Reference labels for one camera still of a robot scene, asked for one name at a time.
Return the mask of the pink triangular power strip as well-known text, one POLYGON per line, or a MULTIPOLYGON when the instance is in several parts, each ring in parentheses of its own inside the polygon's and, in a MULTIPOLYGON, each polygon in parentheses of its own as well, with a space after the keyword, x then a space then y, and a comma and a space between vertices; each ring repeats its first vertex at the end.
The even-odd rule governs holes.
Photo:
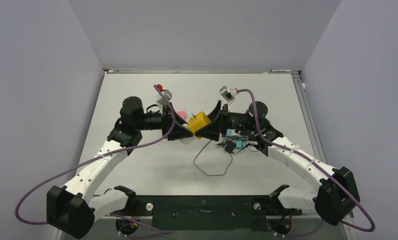
POLYGON ((177 111, 176 113, 183 120, 185 120, 187 117, 187 113, 185 111, 177 111))

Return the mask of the yellow block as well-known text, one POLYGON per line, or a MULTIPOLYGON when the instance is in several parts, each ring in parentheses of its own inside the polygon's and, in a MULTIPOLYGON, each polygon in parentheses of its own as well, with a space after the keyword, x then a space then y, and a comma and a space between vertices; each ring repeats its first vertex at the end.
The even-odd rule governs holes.
POLYGON ((195 135, 197 131, 206 127, 210 123, 210 118, 203 111, 201 111, 189 119, 188 128, 195 135))

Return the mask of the white charger block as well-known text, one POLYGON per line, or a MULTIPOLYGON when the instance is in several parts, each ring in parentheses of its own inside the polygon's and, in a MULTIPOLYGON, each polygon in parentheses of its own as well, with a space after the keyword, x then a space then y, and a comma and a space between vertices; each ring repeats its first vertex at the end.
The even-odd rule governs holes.
MULTIPOLYGON (((189 130, 188 124, 184 123, 182 125, 184 128, 186 128, 187 130, 189 130)), ((195 137, 195 135, 191 136, 191 137, 185 137, 180 139, 180 142, 183 143, 184 145, 188 145, 191 144, 193 141, 195 141, 197 138, 195 137)))

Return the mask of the black TP-Link adapter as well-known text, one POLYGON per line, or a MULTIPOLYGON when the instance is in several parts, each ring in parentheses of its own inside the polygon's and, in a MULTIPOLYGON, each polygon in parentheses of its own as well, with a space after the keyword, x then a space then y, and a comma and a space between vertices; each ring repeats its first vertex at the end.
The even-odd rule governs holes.
POLYGON ((236 147, 237 147, 236 143, 229 141, 225 144, 224 151, 227 152, 228 154, 235 154, 236 147))

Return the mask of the teal block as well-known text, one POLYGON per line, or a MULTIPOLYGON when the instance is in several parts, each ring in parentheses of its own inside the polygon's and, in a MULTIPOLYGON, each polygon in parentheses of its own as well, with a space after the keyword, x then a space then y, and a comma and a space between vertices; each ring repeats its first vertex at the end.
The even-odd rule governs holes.
POLYGON ((247 147, 247 139, 246 138, 238 138, 235 141, 235 148, 237 150, 242 150, 247 147))

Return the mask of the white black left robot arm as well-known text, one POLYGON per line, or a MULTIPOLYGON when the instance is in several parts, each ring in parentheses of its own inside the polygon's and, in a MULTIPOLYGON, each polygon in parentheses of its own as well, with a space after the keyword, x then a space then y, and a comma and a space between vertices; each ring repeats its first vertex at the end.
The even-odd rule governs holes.
POLYGON ((137 96, 122 103, 120 118, 91 161, 63 186, 53 186, 46 195, 46 221, 75 239, 83 238, 95 221, 115 211, 130 215, 135 211, 135 192, 116 186, 100 196, 94 193, 114 168, 132 152, 142 139, 143 130, 161 130, 169 141, 190 138, 194 134, 187 123, 169 105, 162 112, 145 113, 137 96))

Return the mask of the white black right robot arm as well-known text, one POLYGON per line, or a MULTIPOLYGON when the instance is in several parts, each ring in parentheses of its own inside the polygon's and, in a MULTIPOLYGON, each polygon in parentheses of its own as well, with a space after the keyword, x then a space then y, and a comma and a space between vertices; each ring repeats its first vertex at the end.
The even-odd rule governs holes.
POLYGON ((218 141, 227 130, 247 136, 253 146, 267 157, 279 161, 303 178, 312 190, 287 187, 270 199, 269 207, 276 214, 287 209, 317 213, 326 223, 338 225, 361 201, 355 177, 346 167, 337 169, 301 150, 275 129, 266 118, 267 106, 256 102, 261 134, 256 127, 253 106, 245 113, 230 112, 220 101, 207 115, 205 126, 195 131, 198 138, 218 141))

